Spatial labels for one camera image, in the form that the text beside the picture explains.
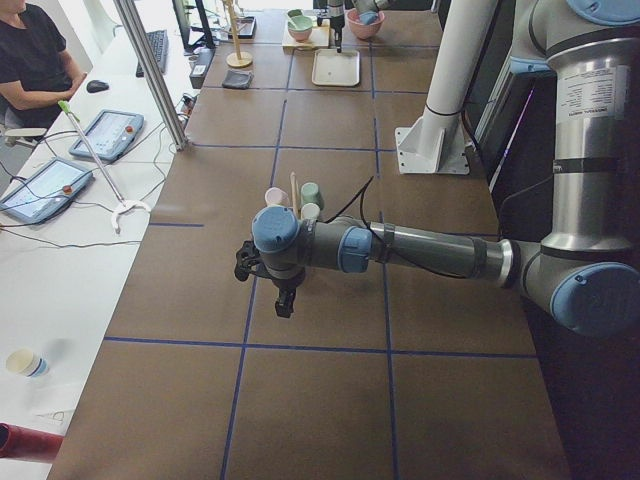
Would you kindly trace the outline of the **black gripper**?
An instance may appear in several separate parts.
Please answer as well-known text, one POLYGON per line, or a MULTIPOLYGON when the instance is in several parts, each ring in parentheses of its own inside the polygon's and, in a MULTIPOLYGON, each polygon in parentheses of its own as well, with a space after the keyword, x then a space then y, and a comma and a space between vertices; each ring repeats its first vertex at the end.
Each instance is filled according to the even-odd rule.
POLYGON ((293 273, 294 275, 290 278, 277 278, 270 273, 272 283, 279 290, 275 301, 275 311, 278 316, 290 317, 294 312, 296 290, 304 282, 306 270, 304 267, 299 267, 294 269, 293 273))
POLYGON ((324 20, 329 21, 335 38, 341 38, 345 27, 345 15, 343 4, 322 4, 317 6, 317 24, 322 25, 324 20))

